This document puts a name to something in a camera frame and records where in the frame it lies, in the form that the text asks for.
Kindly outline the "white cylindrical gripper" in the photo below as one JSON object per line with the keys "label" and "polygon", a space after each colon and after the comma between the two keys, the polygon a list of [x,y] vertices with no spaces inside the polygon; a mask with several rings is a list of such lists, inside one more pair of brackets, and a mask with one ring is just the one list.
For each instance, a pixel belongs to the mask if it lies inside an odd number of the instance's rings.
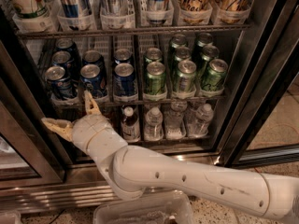
{"label": "white cylindrical gripper", "polygon": [[43,118],[41,121],[52,132],[60,135],[89,155],[97,166],[110,165],[115,154],[128,143],[113,129],[101,114],[98,104],[89,91],[84,92],[87,116],[75,122],[64,119]]}

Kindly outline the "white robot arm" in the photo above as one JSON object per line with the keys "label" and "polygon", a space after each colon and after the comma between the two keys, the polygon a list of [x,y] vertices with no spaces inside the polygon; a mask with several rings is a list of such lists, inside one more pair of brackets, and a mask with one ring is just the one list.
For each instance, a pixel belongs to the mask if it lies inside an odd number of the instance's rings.
{"label": "white robot arm", "polygon": [[147,187],[178,189],[255,217],[299,224],[299,178],[179,161],[130,145],[87,91],[84,100],[83,118],[74,122],[43,118],[42,122],[89,155],[119,198],[136,200]]}

